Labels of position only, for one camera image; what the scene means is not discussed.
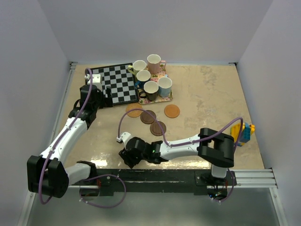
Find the dark walnut coaster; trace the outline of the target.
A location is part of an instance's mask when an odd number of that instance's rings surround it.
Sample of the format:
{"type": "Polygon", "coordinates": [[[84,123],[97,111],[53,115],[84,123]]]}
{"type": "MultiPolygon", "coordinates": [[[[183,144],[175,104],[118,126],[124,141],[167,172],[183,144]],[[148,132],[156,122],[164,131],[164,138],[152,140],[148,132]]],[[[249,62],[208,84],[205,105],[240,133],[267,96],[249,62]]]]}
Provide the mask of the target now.
{"type": "Polygon", "coordinates": [[[161,121],[154,121],[150,125],[150,132],[155,136],[162,136],[166,132],[166,125],[161,121]]]}

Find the dark wooden coaster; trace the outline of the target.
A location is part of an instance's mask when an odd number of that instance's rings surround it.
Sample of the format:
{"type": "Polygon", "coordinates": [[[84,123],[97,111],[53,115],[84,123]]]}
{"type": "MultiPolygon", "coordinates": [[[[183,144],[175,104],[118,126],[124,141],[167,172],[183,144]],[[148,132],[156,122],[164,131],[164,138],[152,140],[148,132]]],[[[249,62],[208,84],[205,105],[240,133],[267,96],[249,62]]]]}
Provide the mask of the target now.
{"type": "Polygon", "coordinates": [[[142,112],[140,115],[140,120],[144,124],[152,124],[155,121],[155,119],[156,119],[156,114],[151,110],[142,112]]]}

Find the orange wooden coaster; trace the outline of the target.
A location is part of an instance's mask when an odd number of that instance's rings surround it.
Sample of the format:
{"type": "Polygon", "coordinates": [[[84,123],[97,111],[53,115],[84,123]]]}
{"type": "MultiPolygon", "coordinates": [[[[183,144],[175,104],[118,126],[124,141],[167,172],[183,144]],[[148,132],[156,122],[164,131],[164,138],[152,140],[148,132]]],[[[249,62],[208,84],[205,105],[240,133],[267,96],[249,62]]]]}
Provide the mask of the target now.
{"type": "Polygon", "coordinates": [[[170,104],[164,108],[164,113],[168,118],[176,118],[180,114],[180,109],[177,105],[170,104]]]}

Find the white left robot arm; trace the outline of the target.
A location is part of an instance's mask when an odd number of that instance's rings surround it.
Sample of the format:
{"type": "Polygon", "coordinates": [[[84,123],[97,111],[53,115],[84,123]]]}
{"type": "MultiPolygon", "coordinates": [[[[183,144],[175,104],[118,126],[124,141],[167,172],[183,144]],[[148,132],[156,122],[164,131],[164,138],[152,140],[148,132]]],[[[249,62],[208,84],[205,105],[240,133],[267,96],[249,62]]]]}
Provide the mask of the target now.
{"type": "Polygon", "coordinates": [[[78,161],[68,168],[63,164],[77,140],[96,119],[97,110],[113,106],[111,88],[102,92],[96,85],[84,85],[79,90],[80,99],[74,103],[62,131],[45,151],[27,161],[30,192],[61,198],[70,185],[81,180],[87,185],[97,181],[95,164],[78,161]]]}

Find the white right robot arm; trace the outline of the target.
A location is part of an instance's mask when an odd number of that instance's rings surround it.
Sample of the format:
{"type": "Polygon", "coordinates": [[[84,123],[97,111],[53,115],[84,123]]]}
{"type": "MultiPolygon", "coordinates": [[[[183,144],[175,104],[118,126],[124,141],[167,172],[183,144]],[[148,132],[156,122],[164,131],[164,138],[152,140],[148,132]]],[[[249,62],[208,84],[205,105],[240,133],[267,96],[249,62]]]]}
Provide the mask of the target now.
{"type": "Polygon", "coordinates": [[[124,145],[119,155],[130,168],[141,160],[160,164],[175,158],[199,156],[212,164],[210,181],[220,185],[226,180],[227,169],[234,166],[234,138],[209,128],[201,128],[199,134],[187,139],[150,144],[124,132],[117,137],[117,142],[124,145]]]}

